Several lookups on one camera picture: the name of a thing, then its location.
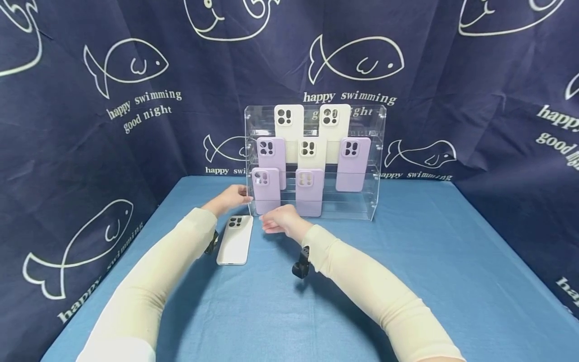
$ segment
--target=phone case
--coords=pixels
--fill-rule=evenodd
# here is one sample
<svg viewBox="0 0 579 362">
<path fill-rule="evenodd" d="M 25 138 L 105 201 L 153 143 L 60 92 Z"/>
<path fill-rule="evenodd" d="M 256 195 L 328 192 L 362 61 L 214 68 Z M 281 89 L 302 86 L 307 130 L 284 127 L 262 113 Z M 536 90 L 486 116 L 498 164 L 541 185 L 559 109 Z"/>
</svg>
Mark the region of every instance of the phone case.
<svg viewBox="0 0 579 362">
<path fill-rule="evenodd" d="M 321 169 L 297 169 L 295 172 L 295 203 L 299 215 L 322 215 L 325 174 Z"/>
<path fill-rule="evenodd" d="M 371 144 L 368 137 L 346 137 L 342 140 L 336 191 L 362 191 Z"/>
<path fill-rule="evenodd" d="M 298 140 L 303 137 L 303 106 L 280 104 L 274 107 L 276 137 L 285 139 L 285 161 L 298 161 Z"/>
<path fill-rule="evenodd" d="M 280 190 L 285 190 L 285 141 L 281 137 L 259 137 L 257 154 L 260 167 L 280 171 Z"/>
<path fill-rule="evenodd" d="M 348 137 L 351 110 L 349 104 L 324 104 L 320 107 L 318 135 L 328 140 L 326 163 L 338 163 L 340 142 Z"/>
<path fill-rule="evenodd" d="M 280 171 L 274 168 L 255 167 L 251 170 L 255 211 L 266 214 L 281 206 Z"/>
<path fill-rule="evenodd" d="M 302 137 L 298 142 L 298 168 L 325 170 L 326 147 L 324 137 Z"/>
<path fill-rule="evenodd" d="M 252 227 L 253 218 L 249 215 L 229 218 L 217 254 L 218 265 L 244 265 L 247 262 Z"/>
</svg>

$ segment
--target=black clip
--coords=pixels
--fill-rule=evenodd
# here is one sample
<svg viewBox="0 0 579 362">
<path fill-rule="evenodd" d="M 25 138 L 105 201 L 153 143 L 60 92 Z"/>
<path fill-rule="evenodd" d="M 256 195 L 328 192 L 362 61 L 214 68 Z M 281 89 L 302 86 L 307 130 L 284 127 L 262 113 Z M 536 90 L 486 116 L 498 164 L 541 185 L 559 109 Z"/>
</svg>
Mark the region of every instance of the black clip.
<svg viewBox="0 0 579 362">
<path fill-rule="evenodd" d="M 299 253 L 299 260 L 291 268 L 291 272 L 298 278 L 303 279 L 310 271 L 310 262 L 307 260 L 310 257 L 310 247 L 306 246 Z"/>
<path fill-rule="evenodd" d="M 219 238 L 219 233 L 216 230 L 213 232 L 213 239 L 211 239 L 211 242 L 209 242 L 207 249 L 205 249 L 205 254 L 213 253 L 213 250 L 215 249 L 215 246 L 217 245 L 217 239 L 218 238 Z"/>
</svg>

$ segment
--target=human arm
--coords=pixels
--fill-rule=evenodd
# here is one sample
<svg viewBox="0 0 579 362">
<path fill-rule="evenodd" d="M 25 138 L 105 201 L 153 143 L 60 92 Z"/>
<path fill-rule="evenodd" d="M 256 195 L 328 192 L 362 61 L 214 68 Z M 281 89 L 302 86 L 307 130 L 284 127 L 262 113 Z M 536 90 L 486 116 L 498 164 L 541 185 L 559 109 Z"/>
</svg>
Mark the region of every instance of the human arm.
<svg viewBox="0 0 579 362">
<path fill-rule="evenodd" d="M 168 296 L 212 240 L 217 218 L 251 198 L 232 185 L 188 213 L 132 268 L 103 309 L 77 362 L 152 362 Z"/>
<path fill-rule="evenodd" d="M 400 362 L 465 359 L 430 309 L 387 268 L 286 205 L 262 217 L 267 233 L 285 232 L 302 247 L 316 272 L 331 279 L 388 335 Z"/>
</svg>

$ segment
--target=clear acrylic shelf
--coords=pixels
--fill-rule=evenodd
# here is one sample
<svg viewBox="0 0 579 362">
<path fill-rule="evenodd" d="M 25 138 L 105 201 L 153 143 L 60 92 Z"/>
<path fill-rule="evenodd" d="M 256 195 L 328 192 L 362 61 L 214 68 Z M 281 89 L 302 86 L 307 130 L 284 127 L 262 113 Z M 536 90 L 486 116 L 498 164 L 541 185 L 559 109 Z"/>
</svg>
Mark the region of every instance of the clear acrylic shelf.
<svg viewBox="0 0 579 362">
<path fill-rule="evenodd" d="M 248 193 L 255 196 L 252 181 L 252 171 L 259 167 L 258 145 L 259 137 L 275 137 L 275 107 L 249 106 L 245 109 L 245 148 L 247 150 L 247 186 Z M 303 106 L 303 136 L 319 136 L 320 107 Z M 353 105 L 351 106 L 350 124 L 348 137 L 370 138 L 370 151 L 365 173 L 350 174 L 352 177 L 363 179 L 361 191 L 342 192 L 336 190 L 338 178 L 338 165 L 327 163 L 325 165 L 324 189 L 321 201 L 296 201 L 296 170 L 297 163 L 286 163 L 285 179 L 286 187 L 281 190 L 280 200 L 267 200 L 261 198 L 261 202 L 280 205 L 293 204 L 300 209 L 313 207 L 321 208 L 320 218 L 329 219 L 352 219 L 372 220 L 380 191 L 380 175 L 382 171 L 382 148 L 384 141 L 384 126 L 386 121 L 386 108 L 383 105 Z M 339 147 L 341 141 L 328 141 L 328 147 L 334 143 Z M 259 215 L 256 209 L 256 201 L 249 205 L 251 215 Z"/>
</svg>

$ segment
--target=fish drawing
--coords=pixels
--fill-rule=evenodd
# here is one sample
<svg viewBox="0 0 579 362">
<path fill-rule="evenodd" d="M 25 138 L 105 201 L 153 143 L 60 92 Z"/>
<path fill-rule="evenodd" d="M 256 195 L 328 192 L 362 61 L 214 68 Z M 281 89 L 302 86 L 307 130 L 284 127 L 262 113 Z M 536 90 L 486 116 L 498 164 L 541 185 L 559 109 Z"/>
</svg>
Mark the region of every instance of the fish drawing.
<svg viewBox="0 0 579 362">
<path fill-rule="evenodd" d="M 140 59 L 126 54 L 138 53 Z M 83 51 L 86 68 L 94 77 L 98 91 L 106 99 L 109 98 L 108 79 L 119 83 L 141 83 L 164 73 L 169 62 L 161 52 L 150 43 L 137 38 L 128 38 L 115 43 L 107 52 L 103 65 L 95 60 L 89 47 Z"/>
<path fill-rule="evenodd" d="M 234 161 L 245 161 L 245 145 L 243 147 L 241 147 L 238 151 L 238 155 L 235 156 L 228 156 L 225 153 L 221 152 L 221 149 L 223 147 L 227 147 L 227 143 L 231 143 L 231 140 L 243 140 L 245 141 L 245 136 L 234 136 L 231 138 L 228 138 L 227 140 L 221 142 L 221 144 L 219 146 L 215 146 L 215 144 L 213 143 L 213 141 L 211 140 L 211 135 L 208 134 L 205 136 L 205 138 L 203 139 L 203 148 L 205 149 L 205 159 L 211 163 L 213 162 L 213 159 L 215 158 L 216 154 L 220 154 L 221 156 L 230 159 L 230 160 L 234 160 Z"/>
<path fill-rule="evenodd" d="M 52 263 L 28 253 L 22 265 L 24 279 L 39 285 L 47 299 L 66 299 L 65 270 L 91 263 L 110 253 L 123 237 L 132 215 L 132 202 L 124 199 L 111 202 L 77 231 L 68 242 L 61 261 Z"/>
<path fill-rule="evenodd" d="M 579 79 L 579 73 L 571 79 L 569 84 L 567 84 L 567 88 L 565 88 L 565 100 L 570 100 L 575 96 L 575 94 L 579 93 L 579 85 L 576 85 L 575 82 Z"/>
<path fill-rule="evenodd" d="M 239 0 L 228 0 L 227 5 L 230 6 L 234 1 L 238 2 Z M 267 2 L 265 0 L 250 0 L 251 7 L 247 3 L 248 0 L 242 1 L 245 7 L 242 11 L 246 11 L 249 15 L 250 19 L 248 18 L 248 21 L 241 21 L 240 19 L 226 21 L 225 16 L 220 16 L 218 12 L 215 11 L 214 0 L 183 0 L 183 3 L 189 22 L 198 36 L 217 42 L 238 42 L 251 39 L 261 33 L 269 23 L 272 2 L 279 5 L 281 0 L 268 0 Z M 234 32 L 232 31 L 232 27 L 240 27 L 239 24 L 243 24 L 241 28 L 250 34 L 243 36 L 231 35 L 231 33 Z"/>
<path fill-rule="evenodd" d="M 448 141 L 436 141 L 424 148 L 407 149 L 405 151 L 401 149 L 401 143 L 402 140 L 396 140 L 388 146 L 388 154 L 384 159 L 386 168 L 399 156 L 409 163 L 427 169 L 437 169 L 446 162 L 456 161 L 455 147 Z"/>
<path fill-rule="evenodd" d="M 36 5 L 36 1 L 35 0 L 27 1 L 24 5 L 24 8 L 25 10 L 23 9 L 22 6 L 16 4 L 8 4 L 8 1 L 6 0 L 0 1 L 0 10 L 4 13 L 4 15 L 6 15 L 6 17 L 8 17 L 8 20 L 10 20 L 14 24 L 14 26 L 18 28 L 18 30 L 24 33 L 36 35 L 36 41 L 38 42 L 38 46 L 36 47 L 37 49 L 35 49 L 34 51 L 36 54 L 30 60 L 18 60 L 17 56 L 13 57 L 12 54 L 10 54 L 11 56 L 8 56 L 9 51 L 3 50 L 1 63 L 13 59 L 16 62 L 13 64 L 0 64 L 0 76 L 16 74 L 28 70 L 37 65 L 40 59 L 42 58 L 42 39 L 40 36 L 40 30 L 38 30 L 38 25 L 36 24 L 36 20 L 34 19 L 33 14 L 33 12 L 38 14 L 38 7 Z M 19 22 L 22 21 L 23 19 L 25 20 L 24 25 L 22 25 L 21 22 Z M 11 36 L 8 34 L 2 35 L 6 37 L 5 39 L 11 38 Z M 18 43 L 17 46 L 20 47 L 21 49 L 29 47 L 28 44 L 25 45 L 21 43 Z"/>
<path fill-rule="evenodd" d="M 523 31 L 549 18 L 564 1 L 464 0 L 459 33 L 464 36 L 495 36 Z"/>
<path fill-rule="evenodd" d="M 359 62 L 354 65 L 352 59 Z M 310 46 L 310 83 L 315 84 L 324 67 L 354 81 L 375 81 L 392 76 L 404 69 L 404 56 L 398 44 L 384 36 L 369 36 L 342 45 L 327 56 L 324 51 L 323 34 Z"/>
</svg>

